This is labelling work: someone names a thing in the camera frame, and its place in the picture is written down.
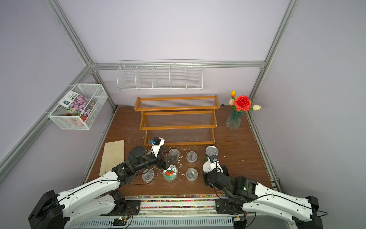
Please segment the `clear jar dark seeds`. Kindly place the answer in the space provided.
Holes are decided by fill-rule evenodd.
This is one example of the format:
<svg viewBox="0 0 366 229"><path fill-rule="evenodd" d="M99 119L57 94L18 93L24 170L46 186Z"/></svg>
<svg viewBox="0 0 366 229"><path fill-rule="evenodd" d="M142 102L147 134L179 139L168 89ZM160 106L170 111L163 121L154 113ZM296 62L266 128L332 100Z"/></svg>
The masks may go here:
<svg viewBox="0 0 366 229"><path fill-rule="evenodd" d="M169 152L168 152L168 157L170 159L178 159L180 157L180 152L178 149L171 149Z"/></svg>

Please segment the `strawberry seed can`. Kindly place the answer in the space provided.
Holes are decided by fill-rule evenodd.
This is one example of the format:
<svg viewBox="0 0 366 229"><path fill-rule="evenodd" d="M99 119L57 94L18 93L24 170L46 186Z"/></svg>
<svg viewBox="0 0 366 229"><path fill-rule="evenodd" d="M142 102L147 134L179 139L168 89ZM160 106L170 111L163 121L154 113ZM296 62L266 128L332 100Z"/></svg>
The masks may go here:
<svg viewBox="0 0 366 229"><path fill-rule="evenodd" d="M167 182L173 182L177 178L177 175L178 169L174 165L171 165L168 169L163 171L164 179Z"/></svg>

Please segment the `clear jar purple label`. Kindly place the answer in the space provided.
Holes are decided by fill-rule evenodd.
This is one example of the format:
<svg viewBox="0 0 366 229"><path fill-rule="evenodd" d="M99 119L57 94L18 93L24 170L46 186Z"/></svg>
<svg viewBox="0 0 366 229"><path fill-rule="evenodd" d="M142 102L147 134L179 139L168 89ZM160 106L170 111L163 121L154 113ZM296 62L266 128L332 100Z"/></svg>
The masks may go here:
<svg viewBox="0 0 366 229"><path fill-rule="evenodd" d="M186 172L186 178L189 181L196 181L198 178L198 171L195 168L189 168Z"/></svg>
<svg viewBox="0 0 366 229"><path fill-rule="evenodd" d="M155 178L155 172L153 169L146 169L142 173L142 179L145 183L151 183Z"/></svg>

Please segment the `watermelon seed can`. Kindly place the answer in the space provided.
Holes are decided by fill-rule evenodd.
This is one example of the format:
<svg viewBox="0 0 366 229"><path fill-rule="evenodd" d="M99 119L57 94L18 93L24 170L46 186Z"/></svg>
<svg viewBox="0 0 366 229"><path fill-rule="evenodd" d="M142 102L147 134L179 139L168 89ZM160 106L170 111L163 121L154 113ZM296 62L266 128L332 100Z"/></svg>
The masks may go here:
<svg viewBox="0 0 366 229"><path fill-rule="evenodd" d="M215 146L208 146L205 150L205 161L208 161L210 156L218 156L219 151Z"/></svg>

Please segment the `clear jar red label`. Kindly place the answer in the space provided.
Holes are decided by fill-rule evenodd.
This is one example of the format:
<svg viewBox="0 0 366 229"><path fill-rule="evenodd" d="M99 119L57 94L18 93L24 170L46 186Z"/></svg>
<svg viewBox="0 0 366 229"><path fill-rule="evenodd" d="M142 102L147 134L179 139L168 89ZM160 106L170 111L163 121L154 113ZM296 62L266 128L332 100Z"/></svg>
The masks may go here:
<svg viewBox="0 0 366 229"><path fill-rule="evenodd" d="M194 151L190 151L186 155L186 160L190 164L194 164L197 161L197 159L198 159L198 155Z"/></svg>

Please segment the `white seed can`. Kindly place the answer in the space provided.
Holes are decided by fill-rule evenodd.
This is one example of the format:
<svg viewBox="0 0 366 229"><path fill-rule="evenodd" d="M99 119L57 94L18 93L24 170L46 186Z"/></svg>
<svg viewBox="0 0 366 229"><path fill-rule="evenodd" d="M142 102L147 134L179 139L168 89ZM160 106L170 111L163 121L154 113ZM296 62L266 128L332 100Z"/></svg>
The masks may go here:
<svg viewBox="0 0 366 229"><path fill-rule="evenodd" d="M212 169L212 166L211 166L211 163L209 161L206 161L204 164L203 164L203 172L204 173L209 173L211 172L213 169Z"/></svg>

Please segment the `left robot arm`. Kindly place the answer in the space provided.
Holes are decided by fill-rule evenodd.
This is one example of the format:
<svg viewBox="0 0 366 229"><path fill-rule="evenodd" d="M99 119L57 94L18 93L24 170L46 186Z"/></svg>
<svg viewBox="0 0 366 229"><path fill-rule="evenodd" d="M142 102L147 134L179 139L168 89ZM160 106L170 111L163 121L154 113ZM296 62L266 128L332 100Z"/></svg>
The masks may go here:
<svg viewBox="0 0 366 229"><path fill-rule="evenodd" d="M46 192L28 217L30 227L68 229L99 215L123 213L126 203L118 188L129 184L138 172L152 166L168 169L177 160L176 156L162 157L168 150L165 146L153 146L147 155L144 147L134 147L125 162L101 177L68 191Z"/></svg>

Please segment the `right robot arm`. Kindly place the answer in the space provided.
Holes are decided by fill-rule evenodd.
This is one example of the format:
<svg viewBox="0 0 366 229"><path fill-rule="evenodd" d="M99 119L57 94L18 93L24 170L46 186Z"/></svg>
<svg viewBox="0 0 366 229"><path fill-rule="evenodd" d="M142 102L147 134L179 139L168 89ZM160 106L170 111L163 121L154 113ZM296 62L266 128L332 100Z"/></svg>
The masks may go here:
<svg viewBox="0 0 366 229"><path fill-rule="evenodd" d="M204 182L226 196L215 200L218 214L262 213L295 224L298 229L323 228L317 214L320 211L318 199L314 196L290 196L246 177L231 178L216 170L204 172Z"/></svg>

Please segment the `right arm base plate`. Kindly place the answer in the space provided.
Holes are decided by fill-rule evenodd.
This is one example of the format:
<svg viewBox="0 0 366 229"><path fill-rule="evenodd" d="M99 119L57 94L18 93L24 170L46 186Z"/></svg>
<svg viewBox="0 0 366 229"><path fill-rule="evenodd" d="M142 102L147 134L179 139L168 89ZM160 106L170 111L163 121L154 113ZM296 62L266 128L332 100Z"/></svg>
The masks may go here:
<svg viewBox="0 0 366 229"><path fill-rule="evenodd" d="M237 215L244 214L242 203L234 201L230 198L217 198L215 199L215 210L217 214L229 214Z"/></svg>

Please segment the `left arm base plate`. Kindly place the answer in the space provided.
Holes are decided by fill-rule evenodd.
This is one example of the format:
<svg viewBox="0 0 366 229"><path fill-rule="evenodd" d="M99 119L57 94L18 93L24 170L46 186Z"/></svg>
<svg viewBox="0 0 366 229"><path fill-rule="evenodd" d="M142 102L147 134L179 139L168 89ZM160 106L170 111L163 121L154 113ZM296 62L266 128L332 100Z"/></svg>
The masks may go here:
<svg viewBox="0 0 366 229"><path fill-rule="evenodd" d="M102 216L123 216L129 214L136 216L139 214L140 206L140 200L118 200L114 202L114 208L109 213L102 214Z"/></svg>

